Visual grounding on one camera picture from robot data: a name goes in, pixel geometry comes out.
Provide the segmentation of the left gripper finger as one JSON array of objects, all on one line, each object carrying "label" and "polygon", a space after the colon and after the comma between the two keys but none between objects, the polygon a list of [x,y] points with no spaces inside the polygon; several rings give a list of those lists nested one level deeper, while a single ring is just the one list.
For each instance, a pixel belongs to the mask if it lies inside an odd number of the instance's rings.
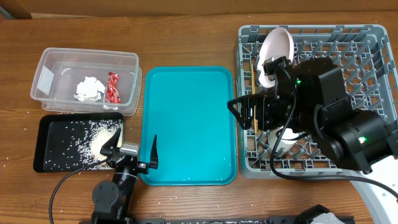
[{"label": "left gripper finger", "polygon": [[157,153],[157,135],[154,135],[153,143],[152,143],[152,148],[150,151],[150,162],[149,162],[149,167],[151,169],[158,169],[159,166],[159,157]]},{"label": "left gripper finger", "polygon": [[113,151],[117,148],[118,141],[121,134],[121,128],[117,129],[117,131],[110,137],[101,147],[101,151]]}]

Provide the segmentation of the wooden chopstick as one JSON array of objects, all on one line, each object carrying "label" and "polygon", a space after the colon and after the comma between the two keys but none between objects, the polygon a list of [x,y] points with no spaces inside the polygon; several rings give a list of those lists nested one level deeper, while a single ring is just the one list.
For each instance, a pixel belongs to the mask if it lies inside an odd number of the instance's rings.
[{"label": "wooden chopstick", "polygon": [[254,73],[253,63],[251,63],[251,90],[252,90],[252,94],[256,94],[256,82],[255,82],[255,73]]},{"label": "wooden chopstick", "polygon": [[254,133],[257,134],[258,130],[258,120],[256,119],[256,102],[254,104],[254,119],[253,119],[253,124],[254,124]]}]

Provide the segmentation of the white cup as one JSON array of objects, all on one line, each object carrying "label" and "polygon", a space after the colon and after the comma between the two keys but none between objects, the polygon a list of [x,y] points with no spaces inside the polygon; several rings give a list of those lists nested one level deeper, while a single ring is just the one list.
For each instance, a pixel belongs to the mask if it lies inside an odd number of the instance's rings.
[{"label": "white cup", "polygon": [[[271,150],[273,150],[273,147],[276,143],[277,140],[277,132],[282,130],[282,126],[279,128],[276,128],[274,130],[272,130],[267,138],[268,141],[268,145],[270,147]],[[284,134],[282,135],[282,139],[280,140],[279,145],[277,146],[276,149],[276,153],[280,153],[280,152],[287,152],[289,151],[294,144],[297,142],[297,140],[295,140],[295,138],[299,137],[300,133],[294,133],[292,131],[292,129],[287,128],[284,132]]]}]

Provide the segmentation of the red snack wrapper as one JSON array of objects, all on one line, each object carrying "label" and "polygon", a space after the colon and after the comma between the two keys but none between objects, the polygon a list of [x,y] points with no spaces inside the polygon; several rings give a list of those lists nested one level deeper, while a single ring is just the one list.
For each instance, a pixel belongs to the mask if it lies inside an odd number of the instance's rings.
[{"label": "red snack wrapper", "polygon": [[108,80],[106,85],[105,102],[107,103],[121,103],[121,98],[118,93],[117,84],[119,80],[119,75],[117,73],[109,72]]}]

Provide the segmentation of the white paper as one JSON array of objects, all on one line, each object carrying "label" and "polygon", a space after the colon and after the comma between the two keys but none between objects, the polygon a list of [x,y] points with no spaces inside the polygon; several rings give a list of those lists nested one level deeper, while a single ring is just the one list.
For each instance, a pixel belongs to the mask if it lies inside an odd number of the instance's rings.
[{"label": "white paper", "polygon": [[77,84],[74,98],[82,102],[96,102],[105,94],[105,86],[96,77],[85,77]]}]

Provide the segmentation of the medium white plate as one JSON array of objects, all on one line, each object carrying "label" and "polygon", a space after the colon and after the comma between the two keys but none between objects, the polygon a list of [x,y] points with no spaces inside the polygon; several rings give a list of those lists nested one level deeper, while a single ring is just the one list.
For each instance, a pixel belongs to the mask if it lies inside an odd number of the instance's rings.
[{"label": "medium white plate", "polygon": [[259,60],[256,65],[257,84],[264,88],[272,88],[275,81],[267,78],[264,64],[270,59],[286,57],[291,62],[294,59],[294,42],[291,34],[284,28],[273,29],[265,38],[259,52]]}]

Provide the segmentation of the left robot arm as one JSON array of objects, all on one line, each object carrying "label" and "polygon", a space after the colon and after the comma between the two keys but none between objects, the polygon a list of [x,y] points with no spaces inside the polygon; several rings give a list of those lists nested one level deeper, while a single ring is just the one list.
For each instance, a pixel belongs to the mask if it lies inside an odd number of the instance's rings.
[{"label": "left robot arm", "polygon": [[107,158],[107,165],[114,169],[113,178],[100,182],[93,190],[95,205],[91,215],[92,223],[139,223],[129,213],[134,186],[140,174],[148,174],[157,169],[159,159],[157,138],[154,137],[150,151],[150,161],[139,160],[140,145],[123,143],[118,146],[121,130],[118,129],[101,147],[100,153]]}]

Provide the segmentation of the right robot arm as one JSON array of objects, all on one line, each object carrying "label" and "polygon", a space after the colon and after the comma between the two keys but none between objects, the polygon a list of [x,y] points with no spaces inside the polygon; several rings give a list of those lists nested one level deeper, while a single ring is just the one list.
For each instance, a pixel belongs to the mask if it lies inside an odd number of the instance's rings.
[{"label": "right robot arm", "polygon": [[311,136],[340,175],[279,177],[298,181],[348,180],[376,223],[397,222],[397,122],[371,110],[354,109],[341,68],[328,58],[293,65],[286,57],[264,64],[275,76],[273,89],[228,102],[243,129],[291,129],[297,139]]}]

